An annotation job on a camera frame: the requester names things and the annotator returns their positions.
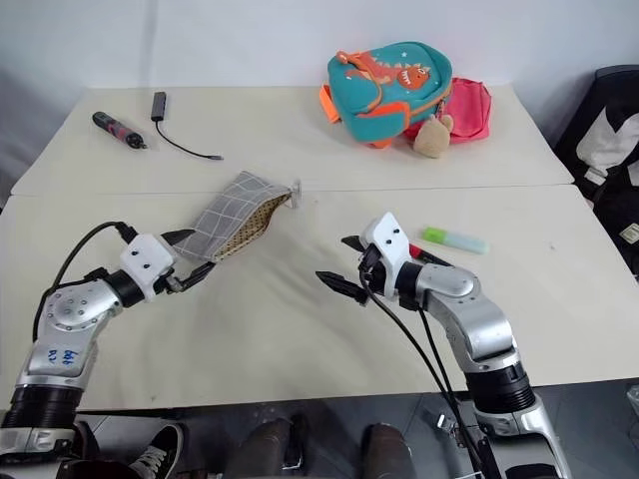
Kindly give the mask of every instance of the gray checkered fabric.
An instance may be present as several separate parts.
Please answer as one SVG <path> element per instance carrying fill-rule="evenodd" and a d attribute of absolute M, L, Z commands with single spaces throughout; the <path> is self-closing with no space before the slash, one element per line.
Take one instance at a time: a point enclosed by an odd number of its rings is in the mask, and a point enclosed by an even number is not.
<path fill-rule="evenodd" d="M 196 232 L 175 249 L 191 259 L 213 260 L 261 205 L 290 193 L 291 189 L 287 187 L 241 172 L 202 212 L 193 225 Z"/>

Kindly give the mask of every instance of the sneaker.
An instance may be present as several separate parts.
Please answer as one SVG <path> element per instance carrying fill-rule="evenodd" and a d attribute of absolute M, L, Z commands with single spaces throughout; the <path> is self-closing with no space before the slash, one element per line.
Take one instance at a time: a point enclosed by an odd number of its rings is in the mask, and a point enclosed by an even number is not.
<path fill-rule="evenodd" d="M 183 443 L 182 426 L 169 424 L 156 434 L 147 450 L 129 467 L 142 479 L 166 479 L 180 459 Z"/>

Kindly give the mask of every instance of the plush toy keychain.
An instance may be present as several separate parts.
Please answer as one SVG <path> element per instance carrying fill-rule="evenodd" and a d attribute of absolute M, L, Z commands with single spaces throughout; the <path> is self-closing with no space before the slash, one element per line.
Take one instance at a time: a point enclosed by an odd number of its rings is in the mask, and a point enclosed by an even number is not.
<path fill-rule="evenodd" d="M 442 115 L 440 119 L 430 115 L 421 125 L 412 148 L 425 157 L 439 158 L 450 144 L 452 125 L 450 115 Z"/>

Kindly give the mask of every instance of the green highlighter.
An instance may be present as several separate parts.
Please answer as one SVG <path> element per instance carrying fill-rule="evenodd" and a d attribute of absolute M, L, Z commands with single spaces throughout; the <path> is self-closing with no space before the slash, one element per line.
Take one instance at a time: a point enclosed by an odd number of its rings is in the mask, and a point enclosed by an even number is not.
<path fill-rule="evenodd" d="M 483 239 L 448 232 L 439 228 L 428 227 L 424 230 L 421 237 L 426 241 L 436 242 L 437 244 L 444 244 L 478 254 L 486 254 L 490 249 L 488 243 Z"/>

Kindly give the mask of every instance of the robotic arm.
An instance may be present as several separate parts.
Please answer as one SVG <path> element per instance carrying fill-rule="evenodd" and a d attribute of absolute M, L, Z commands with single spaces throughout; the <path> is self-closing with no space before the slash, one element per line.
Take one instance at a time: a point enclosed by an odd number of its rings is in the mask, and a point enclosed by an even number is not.
<path fill-rule="evenodd" d="M 16 381 L 11 409 L 0 427 L 0 460 L 33 462 L 67 455 L 76 408 L 98 354 L 97 337 L 109 320 L 162 291 L 184 291 L 206 277 L 205 263 L 184 279 L 174 276 L 172 248 L 192 230 L 138 235 L 114 224 L 128 243 L 121 269 L 98 268 L 84 280 L 47 291 L 40 304 L 34 343 Z"/>
<path fill-rule="evenodd" d="M 483 294 L 477 276 L 435 256 L 426 264 L 413 262 L 408 238 L 390 213 L 359 238 L 342 241 L 363 253 L 359 270 L 368 291 L 398 299 L 406 309 L 424 309 L 443 326 L 486 435 L 477 443 L 484 477 L 569 479 L 568 464 L 543 402 L 530 387 L 510 323 Z M 361 304 L 368 300 L 366 289 L 342 276 L 327 271 L 318 276 Z M 522 464 L 522 457 L 531 462 Z"/>

